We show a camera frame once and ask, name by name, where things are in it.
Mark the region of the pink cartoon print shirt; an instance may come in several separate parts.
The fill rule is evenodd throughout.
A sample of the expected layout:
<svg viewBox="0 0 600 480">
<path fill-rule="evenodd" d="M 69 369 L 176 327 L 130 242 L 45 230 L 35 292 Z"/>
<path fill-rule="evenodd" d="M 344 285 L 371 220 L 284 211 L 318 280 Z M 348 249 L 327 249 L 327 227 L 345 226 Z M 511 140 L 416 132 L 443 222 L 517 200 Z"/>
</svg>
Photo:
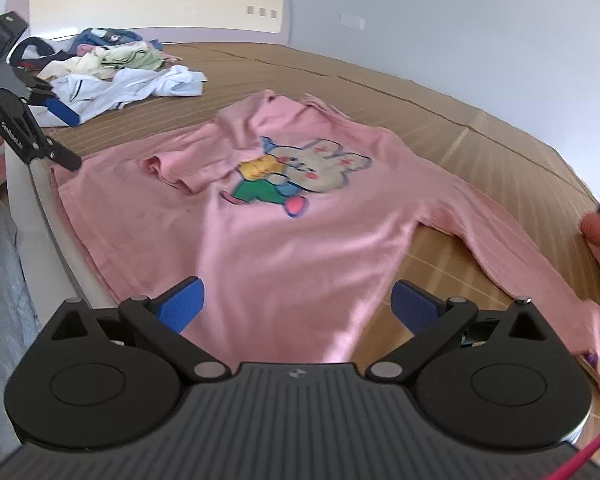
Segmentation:
<svg viewBox="0 0 600 480">
<path fill-rule="evenodd" d="M 229 366 L 346 362 L 429 226 L 459 237 L 501 290 L 530 297 L 571 353 L 596 356 L 600 378 L 600 306 L 508 211 L 314 96 L 265 90 L 53 178 L 114 298 L 201 278 L 204 306 L 182 333 Z"/>
</svg>

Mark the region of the white garment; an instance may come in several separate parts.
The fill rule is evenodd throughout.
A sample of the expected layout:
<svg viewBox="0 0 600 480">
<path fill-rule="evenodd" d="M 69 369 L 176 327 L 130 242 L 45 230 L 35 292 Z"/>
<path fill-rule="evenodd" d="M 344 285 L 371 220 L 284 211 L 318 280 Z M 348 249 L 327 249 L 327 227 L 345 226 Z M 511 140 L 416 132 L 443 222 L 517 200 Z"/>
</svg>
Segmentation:
<svg viewBox="0 0 600 480">
<path fill-rule="evenodd" d="M 158 98 L 192 98 L 201 96 L 208 79 L 203 72 L 195 72 L 183 65 L 174 65 L 165 70 L 119 70 L 111 80 L 94 76 L 71 74 L 52 82 L 53 92 L 80 115 L 80 125 L 109 112 L 122 110 L 134 102 L 151 96 Z M 36 122 L 43 128 L 67 126 L 50 114 L 45 105 L 29 106 Z"/>
</svg>

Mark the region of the black garment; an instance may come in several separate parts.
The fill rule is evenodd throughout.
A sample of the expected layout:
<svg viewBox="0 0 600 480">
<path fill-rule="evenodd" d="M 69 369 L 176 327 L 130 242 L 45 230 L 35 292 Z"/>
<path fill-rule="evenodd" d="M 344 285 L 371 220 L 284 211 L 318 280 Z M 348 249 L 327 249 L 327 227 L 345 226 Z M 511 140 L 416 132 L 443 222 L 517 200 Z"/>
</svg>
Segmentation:
<svg viewBox="0 0 600 480">
<path fill-rule="evenodd" d="M 9 58 L 9 65 L 20 70 L 39 72 L 51 62 L 64 62 L 69 58 L 73 58 L 72 53 L 56 50 L 41 38 L 29 37 L 14 47 Z"/>
</svg>

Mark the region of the cream and green garment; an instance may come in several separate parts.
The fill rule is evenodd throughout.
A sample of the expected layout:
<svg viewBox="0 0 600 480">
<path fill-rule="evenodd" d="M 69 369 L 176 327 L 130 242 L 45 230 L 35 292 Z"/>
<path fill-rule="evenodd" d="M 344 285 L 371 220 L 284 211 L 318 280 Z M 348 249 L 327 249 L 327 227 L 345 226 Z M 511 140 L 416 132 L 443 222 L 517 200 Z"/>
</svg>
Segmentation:
<svg viewBox="0 0 600 480">
<path fill-rule="evenodd" d="M 82 55 L 65 61 L 50 61 L 38 72 L 38 78 L 54 80 L 71 74 L 111 79 L 119 70 L 158 70 L 166 63 L 176 63 L 178 56 L 166 54 L 146 41 L 135 41 L 114 47 L 92 47 Z"/>
</svg>

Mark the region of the blue garment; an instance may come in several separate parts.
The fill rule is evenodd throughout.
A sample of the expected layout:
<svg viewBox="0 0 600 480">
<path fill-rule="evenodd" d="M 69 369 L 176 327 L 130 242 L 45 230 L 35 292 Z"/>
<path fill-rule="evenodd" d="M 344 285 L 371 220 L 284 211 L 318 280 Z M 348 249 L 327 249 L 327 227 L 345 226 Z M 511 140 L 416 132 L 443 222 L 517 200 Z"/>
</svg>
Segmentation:
<svg viewBox="0 0 600 480">
<path fill-rule="evenodd" d="M 91 27 L 73 39 L 69 53 L 84 55 L 89 47 L 111 48 L 137 41 L 144 41 L 144 38 L 132 30 Z"/>
</svg>

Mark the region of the white mattress edge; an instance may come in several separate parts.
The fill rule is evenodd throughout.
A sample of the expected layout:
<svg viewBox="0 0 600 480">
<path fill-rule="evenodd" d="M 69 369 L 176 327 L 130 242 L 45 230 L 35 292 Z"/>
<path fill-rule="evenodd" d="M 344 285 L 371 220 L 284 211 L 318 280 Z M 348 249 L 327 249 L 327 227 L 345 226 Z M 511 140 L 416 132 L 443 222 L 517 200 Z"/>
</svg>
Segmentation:
<svg viewBox="0 0 600 480">
<path fill-rule="evenodd" d="M 114 307 L 60 211 L 50 164 L 37 159 L 27 165 L 11 148 L 5 160 L 22 270 L 40 323 L 46 324 L 70 298 L 81 298 L 94 309 Z"/>
</svg>

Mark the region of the cream and pink headboard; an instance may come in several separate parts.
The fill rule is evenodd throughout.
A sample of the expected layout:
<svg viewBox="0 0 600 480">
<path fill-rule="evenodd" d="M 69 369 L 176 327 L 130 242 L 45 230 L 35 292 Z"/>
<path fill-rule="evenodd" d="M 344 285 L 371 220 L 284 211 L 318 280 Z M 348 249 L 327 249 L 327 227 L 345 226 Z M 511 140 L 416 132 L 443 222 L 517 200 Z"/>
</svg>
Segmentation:
<svg viewBox="0 0 600 480">
<path fill-rule="evenodd" d="M 287 0 L 6 0 L 5 8 L 46 40 L 99 27 L 134 30 L 164 44 L 286 44 L 291 21 Z"/>
</svg>

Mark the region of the woven bamboo bed mat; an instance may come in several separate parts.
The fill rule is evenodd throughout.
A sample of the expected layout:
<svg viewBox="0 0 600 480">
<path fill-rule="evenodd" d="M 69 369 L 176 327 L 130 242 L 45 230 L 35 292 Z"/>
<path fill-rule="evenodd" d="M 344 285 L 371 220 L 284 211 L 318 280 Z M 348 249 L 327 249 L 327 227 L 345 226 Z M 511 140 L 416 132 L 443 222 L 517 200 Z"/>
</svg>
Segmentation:
<svg viewBox="0 0 600 480">
<path fill-rule="evenodd" d="M 178 44 L 166 50 L 209 81 L 200 98 L 150 98 L 78 128 L 47 132 L 81 156 L 156 133 L 206 122 L 224 106 L 270 89 L 293 99 L 309 93 L 356 122 L 385 128 L 415 154 L 486 193 L 520 223 L 580 299 L 600 306 L 600 266 L 578 229 L 595 198 L 557 154 L 506 122 L 413 81 L 274 44 Z M 361 370 L 411 338 L 389 310 L 393 282 L 406 278 L 445 298 L 483 309 L 512 298 L 479 268 L 458 237 L 418 226 L 393 266 L 350 359 Z"/>
</svg>

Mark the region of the white wall socket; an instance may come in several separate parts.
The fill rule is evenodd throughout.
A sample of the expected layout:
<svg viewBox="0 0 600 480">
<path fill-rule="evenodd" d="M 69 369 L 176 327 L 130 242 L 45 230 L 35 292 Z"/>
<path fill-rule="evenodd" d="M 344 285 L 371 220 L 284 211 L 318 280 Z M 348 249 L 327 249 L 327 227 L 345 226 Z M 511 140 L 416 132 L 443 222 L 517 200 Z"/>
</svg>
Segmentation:
<svg viewBox="0 0 600 480">
<path fill-rule="evenodd" d="M 365 18 L 362 18 L 362 16 L 341 14 L 339 23 L 343 27 L 354 28 L 357 30 L 363 30 L 365 28 Z"/>
</svg>

